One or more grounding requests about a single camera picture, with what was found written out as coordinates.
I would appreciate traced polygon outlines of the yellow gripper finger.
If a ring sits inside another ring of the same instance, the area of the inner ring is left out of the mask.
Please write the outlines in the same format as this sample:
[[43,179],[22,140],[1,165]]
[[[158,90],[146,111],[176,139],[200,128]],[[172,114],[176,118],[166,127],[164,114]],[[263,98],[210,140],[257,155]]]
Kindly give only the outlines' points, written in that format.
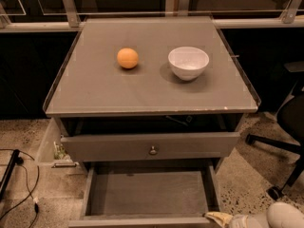
[[204,216],[216,222],[221,228],[229,228],[229,223],[233,218],[232,215],[222,212],[207,212]]

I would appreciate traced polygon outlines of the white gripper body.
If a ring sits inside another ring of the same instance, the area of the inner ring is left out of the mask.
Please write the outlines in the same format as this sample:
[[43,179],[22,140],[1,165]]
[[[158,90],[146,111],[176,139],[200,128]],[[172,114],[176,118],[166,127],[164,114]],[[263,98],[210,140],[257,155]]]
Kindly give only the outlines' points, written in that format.
[[265,214],[235,215],[229,222],[229,228],[268,228]]

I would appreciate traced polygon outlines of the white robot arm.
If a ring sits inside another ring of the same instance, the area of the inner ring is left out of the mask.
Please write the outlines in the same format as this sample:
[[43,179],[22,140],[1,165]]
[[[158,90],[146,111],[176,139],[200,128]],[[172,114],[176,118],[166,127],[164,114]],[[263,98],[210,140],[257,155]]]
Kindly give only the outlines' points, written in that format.
[[304,214],[285,202],[275,202],[261,214],[232,216],[207,212],[204,216],[221,228],[304,228]]

